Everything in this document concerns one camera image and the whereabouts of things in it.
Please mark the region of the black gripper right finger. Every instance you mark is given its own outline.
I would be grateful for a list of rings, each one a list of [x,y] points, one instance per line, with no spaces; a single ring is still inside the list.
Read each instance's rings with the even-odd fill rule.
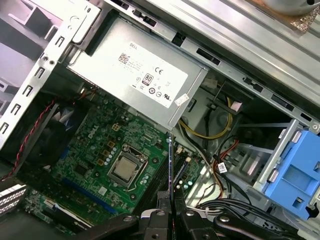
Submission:
[[[174,191],[174,210],[179,240],[299,240],[298,231],[270,214],[239,200],[214,200],[213,205],[222,211],[213,221],[199,211],[188,209],[183,192]],[[262,227],[249,220],[240,209],[276,225],[277,230]]]

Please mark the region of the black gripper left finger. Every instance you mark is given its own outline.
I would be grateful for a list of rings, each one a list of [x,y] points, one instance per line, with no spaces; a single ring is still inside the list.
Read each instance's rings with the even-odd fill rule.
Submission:
[[[157,193],[157,205],[140,216],[121,214],[102,225],[100,240],[171,240],[173,217],[168,191]]]

